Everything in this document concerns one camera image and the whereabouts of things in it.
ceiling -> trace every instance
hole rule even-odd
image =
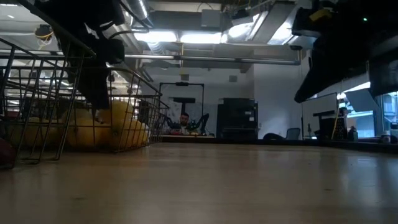
[[[202,9],[210,8],[206,3],[210,4],[211,7],[215,9],[221,9],[225,7],[227,4],[231,4],[232,1],[217,1],[217,0],[206,0],[200,1],[198,0],[156,0],[149,1],[149,7],[152,9],[151,15],[154,13],[161,13],[163,15],[167,15],[167,13],[171,13],[170,10],[174,9],[174,11],[182,11],[190,12],[190,13],[198,13]],[[293,2],[296,4],[291,8],[290,12],[285,13],[285,16],[282,16],[283,20],[287,22],[291,22],[295,16],[295,10],[300,6],[307,6],[310,0],[299,0],[298,2]],[[167,16],[162,17],[163,23],[173,22],[168,20]],[[48,50],[48,51],[59,51],[57,47],[57,41],[55,38],[52,39],[51,43],[46,46],[41,47],[33,35],[33,31],[40,24],[45,24],[45,22],[38,18],[37,16],[31,14],[24,7],[9,7],[9,6],[0,6],[0,38],[5,39],[6,41],[10,41],[24,49],[27,50]],[[261,37],[265,35],[272,36],[267,32],[275,32],[275,30],[280,26],[279,24],[274,24],[274,28],[269,29],[267,31],[266,27],[261,27],[259,29],[259,33],[257,38],[254,41],[257,41],[256,44],[251,44],[249,42],[237,42],[230,44],[182,44],[172,43],[172,42],[162,42],[162,46],[169,54],[180,54],[183,52],[184,55],[195,55],[195,56],[213,56],[213,57],[236,57],[236,58],[273,58],[273,59],[282,59],[282,60],[296,60],[297,53],[289,48],[289,45],[266,45],[266,42],[262,42],[264,40]],[[306,38],[297,38],[293,42],[289,43],[292,45],[300,44],[305,48],[309,48],[312,46],[313,40]],[[143,49],[144,53],[151,54],[150,48],[148,48],[145,42],[138,42],[139,49]],[[0,43],[0,49],[5,49],[6,46]],[[127,54],[136,54],[136,49],[130,48],[126,45],[126,53]],[[178,81],[180,73],[181,62],[167,62],[167,70],[161,69],[159,63],[156,61],[144,61],[141,63],[148,72],[148,74],[154,79],[155,82],[166,82],[167,79],[169,81],[174,82]],[[126,64],[130,68],[134,68],[136,66],[136,61],[127,58]],[[187,69],[187,71],[192,74],[191,78],[194,78],[197,82],[214,82],[216,84],[226,84],[229,85],[228,77],[229,75],[225,74],[236,74],[239,75],[238,83],[240,80],[243,80],[247,70],[250,68],[251,64],[245,63],[230,63],[230,62],[209,62],[209,61],[184,61],[183,67]],[[222,78],[211,78],[219,75]]]

wire basket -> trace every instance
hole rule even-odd
[[[113,75],[129,77],[125,92],[115,92],[108,79],[110,110],[96,110],[77,91],[84,53],[35,55],[0,39],[9,53],[0,55],[1,137],[17,149],[17,159],[39,163],[45,152],[59,160],[63,149],[121,152],[161,141],[168,107],[160,92],[137,73],[120,68],[107,69]],[[75,60],[78,67],[69,66]],[[27,62],[15,66],[13,62]],[[68,83],[67,76],[75,82]],[[143,95],[141,89],[150,95]]]

wooden table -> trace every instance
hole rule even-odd
[[[2,223],[398,223],[398,160],[160,143],[0,172],[0,201]]]

metal wire basket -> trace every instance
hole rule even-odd
[[[9,46],[7,59],[0,64],[1,134],[17,149],[17,160],[37,164],[44,152],[63,149],[121,152],[161,141],[168,107],[160,92],[131,70],[105,68],[112,73],[128,74],[126,92],[117,92],[108,79],[110,110],[96,110],[77,91],[81,65],[85,59],[69,55],[35,55],[0,39]],[[76,60],[80,67],[68,66]],[[13,62],[26,62],[15,66]],[[75,82],[68,83],[67,76]],[[141,89],[151,95],[143,95]]]

